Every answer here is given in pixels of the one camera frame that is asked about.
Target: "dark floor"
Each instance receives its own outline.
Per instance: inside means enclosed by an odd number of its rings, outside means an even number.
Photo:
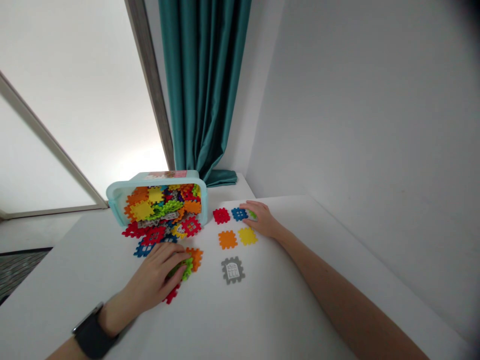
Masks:
[[[51,248],[0,254],[0,305],[50,250]]]

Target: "left hand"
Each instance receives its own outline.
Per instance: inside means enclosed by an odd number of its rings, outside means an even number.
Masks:
[[[168,273],[188,258],[190,254],[180,244],[156,244],[123,290],[103,307],[100,326],[113,338],[141,313],[161,303],[182,280],[186,266],[166,280]]]

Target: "light blue box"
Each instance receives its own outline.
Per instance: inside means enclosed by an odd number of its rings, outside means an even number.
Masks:
[[[139,172],[130,180],[116,181],[110,184],[106,189],[106,197],[116,220],[121,226],[126,227],[130,224],[130,219],[124,209],[127,206],[127,196],[131,195],[135,188],[176,184],[198,184],[200,186],[201,213],[198,214],[198,221],[204,226],[208,221],[209,199],[207,185],[200,179],[199,172],[196,170]]]

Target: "hand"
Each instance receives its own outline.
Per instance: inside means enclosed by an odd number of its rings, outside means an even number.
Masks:
[[[101,310],[98,323],[110,337],[115,337],[141,313],[161,303],[182,280],[186,266],[166,279],[180,262],[190,258],[182,245],[156,244],[128,284]]]
[[[240,204],[240,209],[250,210],[256,214],[257,221],[243,219],[243,222],[263,236],[278,240],[287,232],[287,229],[270,213],[269,207],[262,202],[247,200],[246,203]]]

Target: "curtain fold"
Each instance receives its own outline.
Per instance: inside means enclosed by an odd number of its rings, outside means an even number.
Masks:
[[[207,186],[235,184],[213,170],[229,138],[251,0],[159,0],[175,168]]]

